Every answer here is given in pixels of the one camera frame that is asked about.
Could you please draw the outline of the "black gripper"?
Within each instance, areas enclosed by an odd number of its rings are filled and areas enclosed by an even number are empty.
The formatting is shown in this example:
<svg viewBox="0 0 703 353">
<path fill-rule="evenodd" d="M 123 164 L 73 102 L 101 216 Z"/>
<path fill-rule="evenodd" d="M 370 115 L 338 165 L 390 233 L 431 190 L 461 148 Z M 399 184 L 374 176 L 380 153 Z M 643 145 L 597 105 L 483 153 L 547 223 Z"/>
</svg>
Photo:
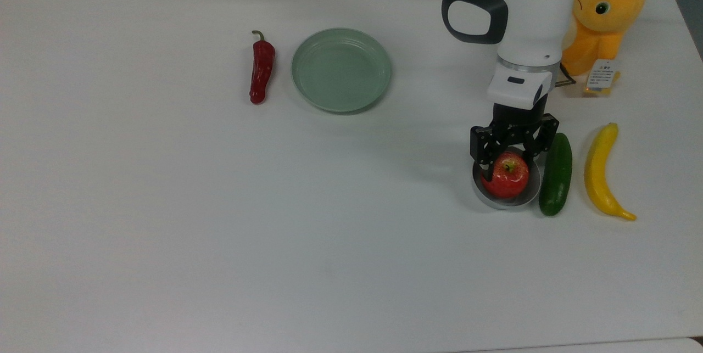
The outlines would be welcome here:
<svg viewBox="0 0 703 353">
<path fill-rule="evenodd" d="M 546 113 L 545 106 L 546 102 L 537 102 L 527 110 L 495 103 L 490 125 L 471 128 L 470 155 L 485 180 L 492 181 L 495 163 L 507 146 L 521 145 L 526 163 L 550 150 L 559 120 Z"/>
</svg>

